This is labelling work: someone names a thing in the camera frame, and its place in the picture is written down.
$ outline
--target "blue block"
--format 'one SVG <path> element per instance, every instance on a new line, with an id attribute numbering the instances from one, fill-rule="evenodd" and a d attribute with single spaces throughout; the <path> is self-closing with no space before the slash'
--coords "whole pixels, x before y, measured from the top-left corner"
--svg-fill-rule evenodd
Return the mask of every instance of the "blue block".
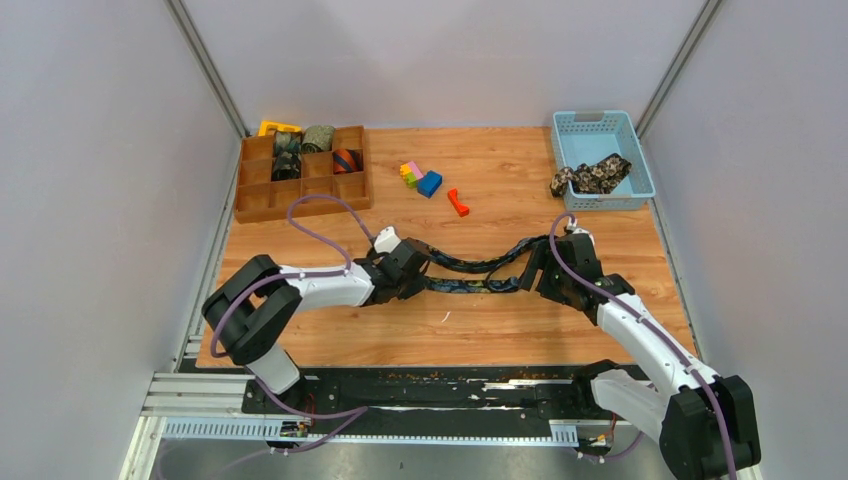
<path id="1" fill-rule="evenodd" d="M 418 180 L 418 193 L 430 198 L 441 186 L 442 176 L 430 170 L 426 175 L 424 175 L 424 178 Z"/>

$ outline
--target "wooden organizer box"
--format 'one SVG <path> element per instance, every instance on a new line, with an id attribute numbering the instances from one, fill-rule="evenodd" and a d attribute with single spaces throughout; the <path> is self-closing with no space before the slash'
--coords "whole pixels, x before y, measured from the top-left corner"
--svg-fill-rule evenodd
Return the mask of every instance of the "wooden organizer box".
<path id="1" fill-rule="evenodd" d="M 347 148 L 362 157 L 362 171 L 333 175 L 333 153 L 301 155 L 301 178 L 271 181 L 274 135 L 249 137 L 241 142 L 235 217 L 239 223 L 286 218 L 289 206 L 303 195 L 323 193 L 340 198 L 354 210 L 371 208 L 371 172 L 365 149 L 365 127 L 337 128 L 333 150 Z M 331 200 L 307 200 L 295 207 L 293 216 L 308 217 L 345 211 Z"/>

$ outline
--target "metal frame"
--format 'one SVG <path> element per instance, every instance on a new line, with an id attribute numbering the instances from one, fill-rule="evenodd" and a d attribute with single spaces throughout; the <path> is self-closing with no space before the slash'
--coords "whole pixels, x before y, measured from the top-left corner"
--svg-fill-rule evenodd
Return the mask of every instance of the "metal frame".
<path id="1" fill-rule="evenodd" d="M 182 32 L 183 37 L 186 40 L 186 44 L 191 49 L 191 53 L 194 54 L 194 58 L 197 60 L 198 66 L 203 71 L 203 75 L 209 81 L 209 86 L 212 88 L 212 92 L 221 104 L 221 108 L 227 115 L 227 120 L 229 120 L 230 125 L 236 132 L 236 135 L 241 138 L 249 137 L 250 132 L 247 130 L 244 120 L 241 118 L 241 114 L 239 114 L 238 108 L 236 108 L 235 101 L 233 101 L 233 98 L 227 91 L 227 87 L 221 79 L 221 74 L 219 74 L 218 69 L 215 68 L 215 64 L 212 62 L 212 57 L 209 56 L 206 46 L 203 45 L 203 40 L 200 38 L 197 27 L 194 26 L 194 21 L 192 21 L 191 15 L 189 15 L 185 4 L 182 0 L 164 1 L 168 10 L 171 12 L 171 15 L 174 17 L 174 23 L 176 23 L 177 27 L 179 27 L 180 32 Z"/>
<path id="2" fill-rule="evenodd" d="M 182 0 L 164 0 L 175 23 L 191 49 L 201 71 L 209 81 L 210 87 L 221 104 L 230 124 L 239 135 L 246 137 L 249 132 L 235 102 L 229 95 L 220 74 L 215 68 L 191 16 Z M 637 125 L 637 135 L 642 137 L 650 129 L 670 89 L 691 56 L 698 42 L 712 23 L 723 0 L 707 0 L 689 30 L 669 69 L 651 98 L 645 113 Z M 235 188 L 238 172 L 238 158 L 234 158 L 233 176 L 226 203 L 222 209 L 215 230 L 205 268 L 199 280 L 197 296 L 187 319 L 188 328 L 185 341 L 180 344 L 175 355 L 174 371 L 184 360 L 197 358 L 200 349 L 204 324 L 200 314 L 201 306 L 212 291 L 218 277 L 219 267 L 227 244 L 232 211 L 235 201 Z M 666 237 L 665 222 L 661 209 L 652 200 L 651 208 L 658 226 L 660 239 L 668 254 L 669 268 L 675 279 L 675 285 L 692 329 L 689 310 L 686 305 L 684 288 L 674 266 L 674 255 Z M 253 378 L 246 374 L 179 374 L 157 373 L 153 377 L 147 398 L 140 413 L 132 443 L 124 461 L 120 478 L 122 480 L 147 480 L 157 458 L 160 441 L 167 438 L 215 438 L 215 439 L 268 439 L 279 434 L 278 426 L 283 421 L 303 420 L 294 415 L 248 415 L 241 412 L 242 395 L 245 384 Z M 336 441 L 360 443 L 442 443 L 442 444 L 528 444 L 559 446 L 571 440 L 578 429 L 600 428 L 606 421 L 573 420 L 561 421 L 552 425 L 551 437 L 539 439 L 491 439 L 491 438 L 382 438 L 357 435 L 340 435 Z M 761 480 L 759 468 L 740 472 L 739 478 Z"/>
<path id="3" fill-rule="evenodd" d="M 683 43 L 680 45 L 680 49 L 677 51 L 677 54 L 675 54 L 674 60 L 671 61 L 671 65 L 669 65 L 668 70 L 666 70 L 665 75 L 663 75 L 662 80 L 660 80 L 660 84 L 657 86 L 654 96 L 651 97 L 651 101 L 648 102 L 648 107 L 645 108 L 645 113 L 643 113 L 642 118 L 639 119 L 639 123 L 636 126 L 636 136 L 639 138 L 642 138 L 648 133 L 648 130 L 654 123 L 654 119 L 656 119 L 657 113 L 662 107 L 662 104 L 665 102 L 668 93 L 677 81 L 680 72 L 683 71 L 683 67 L 686 66 L 686 62 L 689 61 L 689 57 L 704 37 L 704 33 L 706 33 L 707 29 L 712 24 L 718 9 L 723 4 L 724 0 L 707 0 L 704 2 L 704 6 L 701 7 L 701 11 L 695 18 L 695 23 L 692 24 L 692 28 L 690 28 L 689 32 L 686 34 L 686 38 L 683 39 Z"/>

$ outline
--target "yellow block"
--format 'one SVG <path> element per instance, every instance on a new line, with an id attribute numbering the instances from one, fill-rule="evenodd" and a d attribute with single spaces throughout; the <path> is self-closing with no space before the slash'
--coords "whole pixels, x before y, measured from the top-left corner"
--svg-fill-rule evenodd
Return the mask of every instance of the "yellow block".
<path id="1" fill-rule="evenodd" d="M 270 130 L 276 130 L 278 132 L 299 132 L 300 127 L 297 125 L 262 120 L 262 123 L 259 124 L 259 132 L 256 133 L 256 136 L 261 137 L 263 135 L 269 135 Z"/>
<path id="2" fill-rule="evenodd" d="M 404 175 L 403 179 L 406 182 L 406 186 L 409 188 L 415 188 L 418 186 L 418 179 L 415 178 L 415 174 L 412 172 L 409 172 Z"/>

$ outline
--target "green block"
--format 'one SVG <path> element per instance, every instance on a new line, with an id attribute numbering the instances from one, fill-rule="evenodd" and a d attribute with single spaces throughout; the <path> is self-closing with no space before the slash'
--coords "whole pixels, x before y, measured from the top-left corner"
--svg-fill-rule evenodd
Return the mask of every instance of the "green block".
<path id="1" fill-rule="evenodd" d="M 403 180 L 406 182 L 406 186 L 409 188 L 415 188 L 418 186 L 418 179 L 415 178 L 415 174 L 412 172 L 409 172 L 404 175 Z"/>

